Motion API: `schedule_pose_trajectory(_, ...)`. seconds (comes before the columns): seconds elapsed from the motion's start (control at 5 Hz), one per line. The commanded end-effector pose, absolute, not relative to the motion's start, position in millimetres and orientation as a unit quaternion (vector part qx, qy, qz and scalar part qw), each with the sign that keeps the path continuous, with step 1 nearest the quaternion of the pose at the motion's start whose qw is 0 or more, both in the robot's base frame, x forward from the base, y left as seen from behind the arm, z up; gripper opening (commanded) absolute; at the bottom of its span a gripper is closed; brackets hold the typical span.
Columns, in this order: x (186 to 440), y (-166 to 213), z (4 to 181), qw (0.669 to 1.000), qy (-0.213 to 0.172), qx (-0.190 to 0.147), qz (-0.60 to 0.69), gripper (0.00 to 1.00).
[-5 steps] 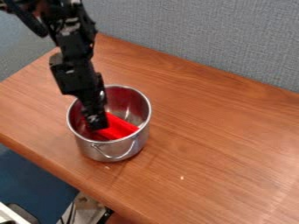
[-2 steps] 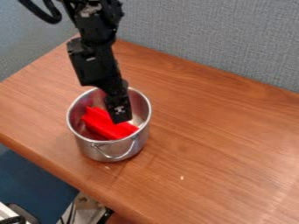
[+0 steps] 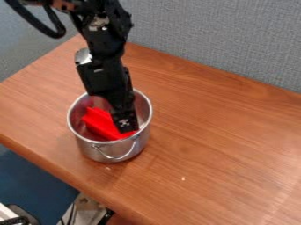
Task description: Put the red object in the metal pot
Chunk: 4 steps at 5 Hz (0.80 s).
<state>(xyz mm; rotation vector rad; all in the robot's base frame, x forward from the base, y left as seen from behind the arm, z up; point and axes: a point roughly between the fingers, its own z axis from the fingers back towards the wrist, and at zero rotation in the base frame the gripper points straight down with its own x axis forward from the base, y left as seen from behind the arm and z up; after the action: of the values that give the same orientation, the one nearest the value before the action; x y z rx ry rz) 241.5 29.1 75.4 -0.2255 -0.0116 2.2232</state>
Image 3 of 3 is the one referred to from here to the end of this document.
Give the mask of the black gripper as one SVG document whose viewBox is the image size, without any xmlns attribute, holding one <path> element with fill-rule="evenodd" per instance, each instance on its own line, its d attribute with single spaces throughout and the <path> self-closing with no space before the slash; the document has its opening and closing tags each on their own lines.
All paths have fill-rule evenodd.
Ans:
<svg viewBox="0 0 301 225">
<path fill-rule="evenodd" d="M 121 58 L 97 59 L 83 48 L 75 53 L 73 61 L 87 93 L 103 97 L 111 104 L 111 118 L 119 132 L 136 131 L 139 122 L 133 110 L 131 77 Z"/>
</svg>

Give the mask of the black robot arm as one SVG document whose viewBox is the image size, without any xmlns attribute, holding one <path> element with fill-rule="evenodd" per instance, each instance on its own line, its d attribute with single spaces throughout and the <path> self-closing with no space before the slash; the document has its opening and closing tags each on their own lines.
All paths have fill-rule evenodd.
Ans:
<svg viewBox="0 0 301 225">
<path fill-rule="evenodd" d="M 138 130 L 131 75 L 121 64 L 132 22 L 119 0 L 4 1 L 30 26 L 53 39 L 65 35 L 65 27 L 55 13 L 60 11 L 69 16 L 87 43 L 87 48 L 75 55 L 84 89 L 109 103 L 117 130 L 121 133 Z"/>
</svg>

